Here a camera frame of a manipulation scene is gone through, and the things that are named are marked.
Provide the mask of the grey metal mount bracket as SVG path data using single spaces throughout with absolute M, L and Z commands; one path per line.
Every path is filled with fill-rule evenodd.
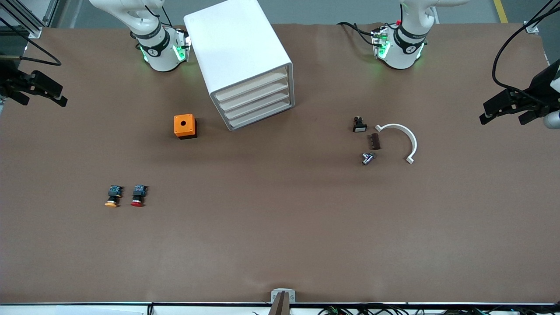
M 290 304 L 296 303 L 296 291 L 290 288 L 276 288 L 271 291 L 271 303 L 273 303 L 278 295 L 282 295 L 284 300 Z

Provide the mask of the white plastic drawer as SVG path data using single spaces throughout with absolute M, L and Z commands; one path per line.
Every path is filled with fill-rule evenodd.
M 248 96 L 239 97 L 238 101 L 227 101 L 224 105 L 230 105 L 228 109 L 223 107 L 225 120 L 232 129 L 236 129 L 290 109 L 291 100 L 284 89 L 264 95 L 251 92 Z
M 287 77 L 287 70 L 285 67 L 272 70 L 270 72 L 264 73 L 260 76 L 236 84 L 235 86 L 228 87 L 223 91 L 217 91 L 214 96 L 218 101 L 225 102 L 234 97 L 242 96 L 242 94 L 255 90 L 256 88 L 261 88 L 266 84 L 270 84 L 276 80 L 283 79 Z
M 236 129 L 279 113 L 283 110 L 290 109 L 291 107 L 292 105 L 287 98 L 283 98 L 281 100 L 263 100 L 259 102 L 252 102 L 248 105 L 242 106 L 240 109 L 227 112 L 225 113 L 225 117 L 229 127 Z
M 259 102 L 263 100 L 281 100 L 288 98 L 289 84 L 286 79 L 276 80 L 263 87 L 256 88 L 253 91 L 242 94 L 242 96 L 234 97 L 228 101 L 219 103 L 219 107 L 225 113 L 235 109 L 240 109 L 244 105 L 252 102 Z

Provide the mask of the white drawer cabinet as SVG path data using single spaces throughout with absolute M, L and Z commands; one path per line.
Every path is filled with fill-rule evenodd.
M 214 94 L 264 73 L 286 68 L 282 79 L 294 107 L 292 61 L 258 0 L 226 0 L 184 16 L 184 23 L 209 96 L 230 131 L 240 128 L 229 127 Z

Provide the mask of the yellow mushroom push button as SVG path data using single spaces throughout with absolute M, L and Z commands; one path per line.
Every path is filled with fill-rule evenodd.
M 119 185 L 111 185 L 108 190 L 108 199 L 105 202 L 106 207 L 116 208 L 122 197 L 123 187 Z

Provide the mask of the aluminium frame profile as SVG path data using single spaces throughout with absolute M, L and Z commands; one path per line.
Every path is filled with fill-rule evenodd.
M 536 12 L 536 14 L 532 16 L 532 18 L 530 18 L 528 21 L 523 22 L 525 31 L 529 34 L 538 34 L 538 24 L 543 20 L 543 18 L 540 18 L 540 16 L 554 11 L 556 8 L 558 8 L 558 6 L 560 6 L 560 0 L 548 0 L 546 4 L 544 4 L 544 6 L 542 6 L 542 8 L 540 8 L 540 10 L 538 10 L 538 12 Z
M 20 26 L 32 39 L 50 27 L 60 0 L 0 0 L 0 18 L 10 26 Z

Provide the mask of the orange button enclosure box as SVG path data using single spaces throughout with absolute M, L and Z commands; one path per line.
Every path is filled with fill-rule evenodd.
M 173 122 L 175 136 L 180 140 L 198 137 L 197 120 L 191 113 L 175 115 Z

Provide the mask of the brown stand post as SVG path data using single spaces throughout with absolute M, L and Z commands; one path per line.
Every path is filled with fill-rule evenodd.
M 284 300 L 284 294 L 276 297 L 269 309 L 268 315 L 291 315 L 290 303 Z

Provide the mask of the brown table mat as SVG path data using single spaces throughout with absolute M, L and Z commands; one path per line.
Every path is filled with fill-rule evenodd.
M 560 131 L 479 122 L 515 28 L 439 24 L 392 70 L 348 28 L 276 24 L 295 107 L 234 132 L 194 58 L 158 73 L 126 30 L 44 30 L 62 66 L 21 68 L 68 104 L 0 115 L 0 303 L 560 301 Z M 198 137 L 180 140 L 188 113 Z M 413 164 L 390 123 L 416 135 Z

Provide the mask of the white curved plastic bracket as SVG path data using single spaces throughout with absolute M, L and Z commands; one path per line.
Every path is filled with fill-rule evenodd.
M 408 127 L 402 125 L 402 124 L 396 124 L 396 123 L 390 123 L 390 124 L 386 124 L 386 125 L 376 125 L 375 129 L 378 132 L 387 130 L 387 129 L 396 129 L 398 131 L 401 131 L 402 133 L 404 133 L 405 135 L 407 135 L 407 137 L 409 138 L 410 142 L 411 142 L 411 152 L 409 153 L 409 155 L 406 157 L 406 161 L 409 164 L 413 164 L 414 163 L 414 155 L 417 152 L 418 149 L 418 141 L 416 138 L 416 135 L 412 132 L 411 129 L 409 129 Z

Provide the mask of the red mushroom push button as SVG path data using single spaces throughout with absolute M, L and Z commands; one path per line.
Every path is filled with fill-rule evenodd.
M 135 207 L 143 207 L 144 200 L 147 194 L 148 186 L 143 184 L 135 185 L 132 193 L 132 201 L 130 204 Z

